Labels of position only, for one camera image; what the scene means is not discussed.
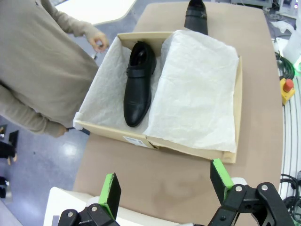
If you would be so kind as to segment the person's left hand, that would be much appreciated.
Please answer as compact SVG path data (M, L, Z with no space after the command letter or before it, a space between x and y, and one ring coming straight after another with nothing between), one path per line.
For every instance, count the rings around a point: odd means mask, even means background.
M110 45L107 36L102 32L92 35L92 37L88 38L88 42L96 52L104 52Z

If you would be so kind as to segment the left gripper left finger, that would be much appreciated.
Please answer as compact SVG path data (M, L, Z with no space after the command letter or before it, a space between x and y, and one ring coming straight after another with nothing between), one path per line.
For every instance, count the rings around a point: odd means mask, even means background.
M99 200L85 207L83 211L64 210L59 226L117 226L116 221L121 187L115 173L107 174Z

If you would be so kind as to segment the person's right hand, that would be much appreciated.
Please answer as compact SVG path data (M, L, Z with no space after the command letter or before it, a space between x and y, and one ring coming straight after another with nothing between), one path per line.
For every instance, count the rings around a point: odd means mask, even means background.
M60 125L56 137L61 137L61 136L63 136L66 132L68 132L68 131L69 131L69 130L68 130L65 126Z

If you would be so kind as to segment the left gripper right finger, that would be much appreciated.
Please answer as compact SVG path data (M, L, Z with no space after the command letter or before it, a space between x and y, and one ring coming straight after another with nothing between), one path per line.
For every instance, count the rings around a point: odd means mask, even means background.
M259 226L293 226L294 222L278 191L270 182L234 184L220 159L210 161L210 179L221 206L210 226L233 226L241 213L250 213Z

